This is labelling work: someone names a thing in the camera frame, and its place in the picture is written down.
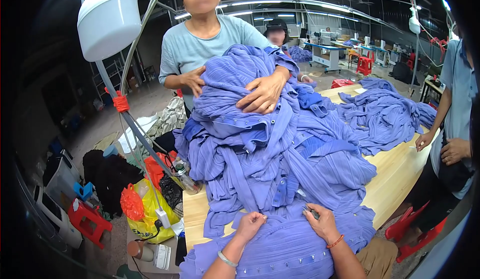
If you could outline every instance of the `beaded bracelet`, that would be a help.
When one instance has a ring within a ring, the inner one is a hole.
[[[327,245],[327,249],[333,248],[337,243],[339,243],[343,239],[343,236],[344,236],[343,234],[340,235],[340,238],[337,241],[335,241],[333,244]]]

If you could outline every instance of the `person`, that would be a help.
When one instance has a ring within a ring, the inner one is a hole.
[[[279,48],[282,48],[282,45],[290,41],[287,25],[283,19],[275,18],[271,20],[266,27],[267,27],[267,30],[263,35],[267,37],[268,41],[273,45],[276,45]],[[287,51],[283,51],[283,52],[284,54],[286,54],[291,58],[290,54]],[[312,83],[314,81],[311,78],[309,78],[309,76],[304,75],[301,72],[299,72],[297,76],[297,80],[302,83]]]
[[[315,233],[328,245],[335,244],[329,249],[335,268],[332,278],[388,279],[391,277],[393,261],[397,257],[397,248],[394,243],[381,238],[373,238],[365,248],[355,255],[345,240],[340,239],[333,212],[317,204],[308,203],[307,207],[320,215],[316,220],[309,210],[303,212]],[[250,212],[242,216],[235,236],[223,248],[221,255],[228,262],[237,264],[247,243],[266,222],[267,216],[258,212]],[[205,272],[203,279],[234,278],[235,267],[228,262],[222,259],[219,253],[219,256]]]
[[[252,25],[240,18],[216,15],[220,0],[183,0],[191,19],[171,27],[164,35],[160,63],[160,83],[169,89],[182,89],[187,116],[193,98],[201,95],[205,82],[200,78],[205,62],[221,56],[233,44],[273,47]],[[252,93],[239,100],[243,112],[267,114],[273,111],[280,92],[290,77],[287,67],[296,64],[284,56],[271,76],[257,78],[245,87]]]
[[[475,167],[469,142],[470,111],[478,90],[472,55],[462,39],[448,42],[440,81],[445,84],[445,90],[437,115],[430,131],[418,137],[417,151],[433,141],[442,122],[444,127],[432,144],[420,177],[387,222],[404,214],[411,206],[417,211],[428,205],[411,223],[404,237],[397,240],[398,247],[415,244],[421,234],[444,220],[472,184]]]

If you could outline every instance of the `light blue shirt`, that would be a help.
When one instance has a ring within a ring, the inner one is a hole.
[[[179,75],[194,70],[215,56],[221,56],[233,44],[251,45],[264,49],[274,47],[256,28],[233,16],[217,15],[220,31],[212,38],[199,38],[185,27],[185,22],[166,31],[162,42],[160,62],[161,84],[170,75]],[[182,89],[183,100],[191,111],[194,107],[192,91]]]
[[[472,99],[475,98],[478,89],[475,79],[475,69],[470,67],[466,57],[462,40],[452,40],[448,42],[448,49],[440,75],[440,81],[452,91],[452,105],[444,120],[444,130],[447,138],[470,140]],[[440,150],[442,149],[442,134],[443,132],[440,132],[435,139],[431,147],[432,150],[430,151],[431,164],[437,176],[442,161],[440,155]],[[471,159],[462,159],[462,162],[469,170],[475,170]],[[461,200],[469,191],[472,180],[473,177],[468,179],[462,190],[453,192],[453,195]]]

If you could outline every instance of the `purple garment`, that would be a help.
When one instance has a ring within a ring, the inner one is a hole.
[[[294,45],[288,49],[288,54],[292,59],[297,62],[310,62],[312,59],[312,52],[309,50],[303,50],[297,45]]]
[[[390,91],[393,91],[393,92],[397,92],[397,90],[395,89],[395,87],[393,86],[392,83],[390,83],[389,81],[384,80],[382,78],[369,77],[369,78],[361,79],[358,82],[365,89],[380,88],[380,89],[386,89],[386,90],[390,90]]]
[[[339,105],[339,116],[355,130],[365,155],[409,142],[415,132],[423,133],[420,124],[430,128],[435,120],[434,108],[396,91],[370,89],[355,97],[342,92],[339,96],[346,102]]]
[[[337,227],[354,252],[375,234],[375,213],[360,204],[376,168],[362,158],[355,132],[337,111],[316,111],[323,98],[310,86],[290,78],[271,114],[243,113],[235,107],[250,93],[244,87],[273,73],[274,66],[272,55],[243,45],[210,59],[201,77],[206,85],[194,99],[191,118],[183,130],[174,131],[179,155],[191,165],[189,175],[205,182],[210,210],[204,236],[213,239],[189,252],[180,265],[181,278],[200,278],[208,269],[233,236],[221,238],[224,225],[239,217],[241,208],[269,218],[245,248],[238,277],[333,274],[325,241],[302,215],[306,202],[334,211]],[[310,103],[307,109],[301,108],[299,97]]]

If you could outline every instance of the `white lamp shade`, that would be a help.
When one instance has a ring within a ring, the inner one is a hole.
[[[120,52],[140,34],[137,0],[85,0],[78,13],[81,51],[89,62]]]

